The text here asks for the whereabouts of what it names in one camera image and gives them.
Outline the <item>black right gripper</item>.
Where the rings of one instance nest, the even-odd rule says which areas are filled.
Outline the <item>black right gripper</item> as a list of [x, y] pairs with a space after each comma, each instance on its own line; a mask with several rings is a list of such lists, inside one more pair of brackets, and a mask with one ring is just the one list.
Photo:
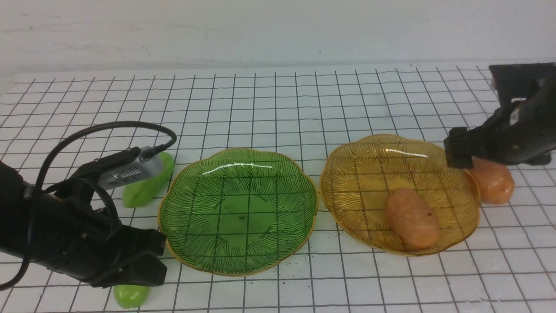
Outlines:
[[555, 105], [515, 101], [481, 126], [453, 127], [443, 140], [447, 166], [473, 168], [473, 158], [505, 166], [546, 166], [555, 150]]

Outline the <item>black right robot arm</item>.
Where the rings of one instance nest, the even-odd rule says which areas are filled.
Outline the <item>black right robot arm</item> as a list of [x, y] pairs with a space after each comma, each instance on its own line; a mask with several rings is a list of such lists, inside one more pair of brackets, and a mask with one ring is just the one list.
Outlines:
[[482, 125], [453, 127], [443, 141], [447, 166], [475, 159], [504, 166], [546, 166], [556, 147], [554, 63], [490, 65], [499, 107]]

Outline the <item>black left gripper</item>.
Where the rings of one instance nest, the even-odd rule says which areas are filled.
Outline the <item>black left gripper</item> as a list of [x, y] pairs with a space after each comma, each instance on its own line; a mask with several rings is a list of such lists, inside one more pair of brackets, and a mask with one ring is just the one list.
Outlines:
[[93, 180], [54, 184], [34, 207], [30, 257], [91, 287], [165, 283], [165, 235], [127, 226], [111, 196]]

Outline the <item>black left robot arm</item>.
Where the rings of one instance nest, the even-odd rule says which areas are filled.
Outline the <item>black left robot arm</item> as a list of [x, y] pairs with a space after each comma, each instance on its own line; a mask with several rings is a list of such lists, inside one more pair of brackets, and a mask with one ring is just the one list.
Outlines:
[[1, 164], [1, 252], [91, 287], [161, 286], [165, 235], [127, 226], [97, 174], [72, 176], [39, 192]]

